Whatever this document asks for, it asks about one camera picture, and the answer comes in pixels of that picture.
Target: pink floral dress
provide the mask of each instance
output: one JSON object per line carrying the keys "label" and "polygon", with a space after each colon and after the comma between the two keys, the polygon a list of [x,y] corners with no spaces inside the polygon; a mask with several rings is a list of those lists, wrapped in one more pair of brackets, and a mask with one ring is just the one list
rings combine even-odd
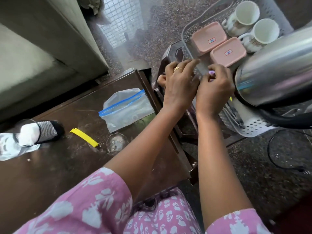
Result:
{"label": "pink floral dress", "polygon": [[[194,213],[178,188],[153,211],[131,214],[132,197],[112,170],[100,168],[61,195],[43,214],[14,234],[173,234],[201,233]],[[206,233],[270,234],[254,209],[230,213]]]}

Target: hand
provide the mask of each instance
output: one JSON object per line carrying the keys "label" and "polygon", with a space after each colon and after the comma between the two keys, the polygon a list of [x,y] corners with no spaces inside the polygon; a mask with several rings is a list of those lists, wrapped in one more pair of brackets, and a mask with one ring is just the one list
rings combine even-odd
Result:
{"label": "hand", "polygon": [[196,95],[196,116],[215,119],[231,95],[235,86],[230,69],[222,65],[210,65],[209,70],[215,71],[215,77],[203,76]]}
{"label": "hand", "polygon": [[191,105],[199,85],[199,79],[194,78],[194,68],[199,59],[186,60],[181,63],[171,62],[166,66],[166,75],[160,75],[157,82],[165,89],[163,108],[183,115]]}

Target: yellow object in basket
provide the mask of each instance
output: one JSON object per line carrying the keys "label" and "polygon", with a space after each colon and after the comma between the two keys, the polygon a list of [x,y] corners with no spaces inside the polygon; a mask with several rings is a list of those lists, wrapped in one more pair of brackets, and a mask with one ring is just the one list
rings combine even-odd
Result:
{"label": "yellow object in basket", "polygon": [[87,141],[89,144],[91,144],[93,147],[96,147],[99,145],[94,139],[92,139],[90,136],[88,136],[86,133],[83,133],[81,130],[74,128],[70,132],[78,135],[80,138],[84,139]]}

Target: black kettle handle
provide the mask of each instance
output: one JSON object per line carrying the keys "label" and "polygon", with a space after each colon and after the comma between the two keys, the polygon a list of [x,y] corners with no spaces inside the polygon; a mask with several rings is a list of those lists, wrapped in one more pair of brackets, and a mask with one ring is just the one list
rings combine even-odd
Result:
{"label": "black kettle handle", "polygon": [[299,114],[294,117],[284,117],[276,114],[273,110],[259,109],[259,113],[274,126],[288,129],[312,129],[312,112]]}

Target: sleeve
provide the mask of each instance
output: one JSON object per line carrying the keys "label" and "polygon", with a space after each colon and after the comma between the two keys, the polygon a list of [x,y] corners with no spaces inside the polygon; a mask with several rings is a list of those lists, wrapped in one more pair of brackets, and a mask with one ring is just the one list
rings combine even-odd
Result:
{"label": "sleeve", "polygon": [[112,170],[100,168],[14,234],[122,233],[131,208],[126,183]]}
{"label": "sleeve", "polygon": [[255,209],[243,209],[215,220],[205,234],[271,234]]}

